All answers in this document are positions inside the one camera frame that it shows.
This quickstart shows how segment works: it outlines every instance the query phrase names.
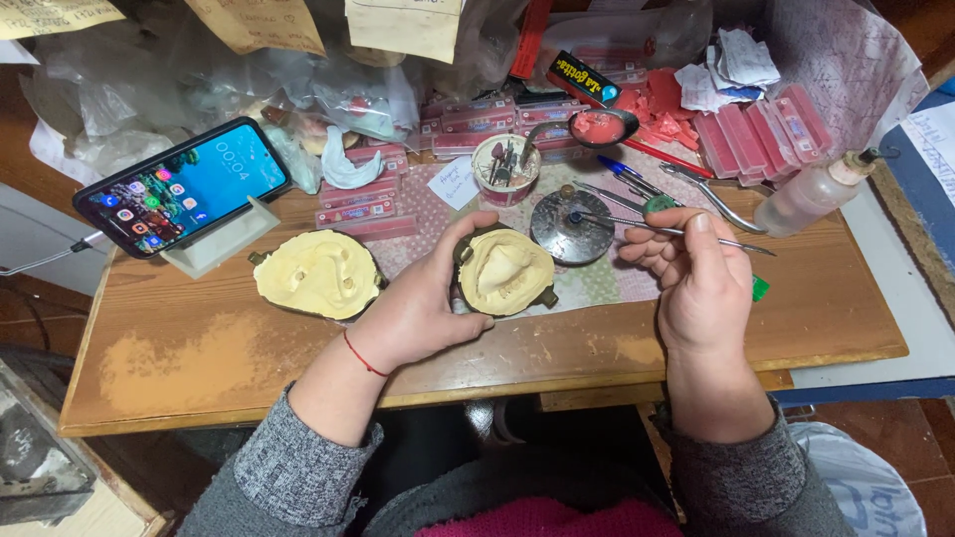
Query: person's left hand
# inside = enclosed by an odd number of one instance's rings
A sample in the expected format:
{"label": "person's left hand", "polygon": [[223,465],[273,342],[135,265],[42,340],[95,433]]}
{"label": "person's left hand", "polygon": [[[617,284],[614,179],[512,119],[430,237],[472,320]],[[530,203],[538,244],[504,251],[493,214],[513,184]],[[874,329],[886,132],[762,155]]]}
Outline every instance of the person's left hand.
{"label": "person's left hand", "polygon": [[476,211],[448,226],[435,249],[405,267],[348,328],[351,345],[375,370],[388,374],[494,326],[490,315],[452,313],[449,293],[457,241],[497,221],[497,212]]}

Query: phone stand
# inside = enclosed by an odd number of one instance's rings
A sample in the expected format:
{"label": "phone stand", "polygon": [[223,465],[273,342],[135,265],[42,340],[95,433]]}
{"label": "phone stand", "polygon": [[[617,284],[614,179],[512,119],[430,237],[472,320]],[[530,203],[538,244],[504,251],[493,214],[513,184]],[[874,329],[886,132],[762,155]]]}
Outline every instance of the phone stand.
{"label": "phone stand", "polygon": [[268,210],[267,205],[251,196],[246,198],[252,204],[251,210],[217,226],[184,247],[163,250],[159,256],[195,280],[279,224],[279,218]]}

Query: gray knit sleeve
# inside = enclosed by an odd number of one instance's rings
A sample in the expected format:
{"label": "gray knit sleeve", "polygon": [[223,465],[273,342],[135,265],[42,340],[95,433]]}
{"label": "gray knit sleeve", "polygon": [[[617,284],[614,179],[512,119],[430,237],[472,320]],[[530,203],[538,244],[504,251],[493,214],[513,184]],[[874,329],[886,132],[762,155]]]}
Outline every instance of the gray knit sleeve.
{"label": "gray knit sleeve", "polygon": [[295,416],[287,392],[196,502],[180,537],[332,536],[354,519],[364,501],[351,490],[384,437],[381,426],[369,428],[362,447],[336,444]]}
{"label": "gray knit sleeve", "polygon": [[806,454],[789,436],[770,397],[775,423],[762,436],[734,444],[701,442],[672,429],[669,409],[654,425],[670,445],[677,501],[692,535],[814,535],[855,532]]}

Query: pink sweater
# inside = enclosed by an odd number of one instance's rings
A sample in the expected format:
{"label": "pink sweater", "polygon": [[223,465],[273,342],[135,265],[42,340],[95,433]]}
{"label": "pink sweater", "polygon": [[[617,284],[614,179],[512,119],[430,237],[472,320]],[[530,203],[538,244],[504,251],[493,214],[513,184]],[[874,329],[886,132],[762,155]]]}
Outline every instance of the pink sweater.
{"label": "pink sweater", "polygon": [[550,498],[521,498],[466,520],[420,529],[415,537],[681,537],[667,514],[639,500],[623,500],[582,514]]}

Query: red wax in spoon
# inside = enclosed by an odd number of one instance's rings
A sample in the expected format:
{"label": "red wax in spoon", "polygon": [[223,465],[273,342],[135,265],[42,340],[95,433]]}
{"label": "red wax in spoon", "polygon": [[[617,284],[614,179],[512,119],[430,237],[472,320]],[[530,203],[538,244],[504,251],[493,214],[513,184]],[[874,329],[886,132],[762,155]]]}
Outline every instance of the red wax in spoon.
{"label": "red wax in spoon", "polygon": [[588,143],[611,143],[624,135],[624,120],[613,114],[580,112],[570,126],[577,140]]}

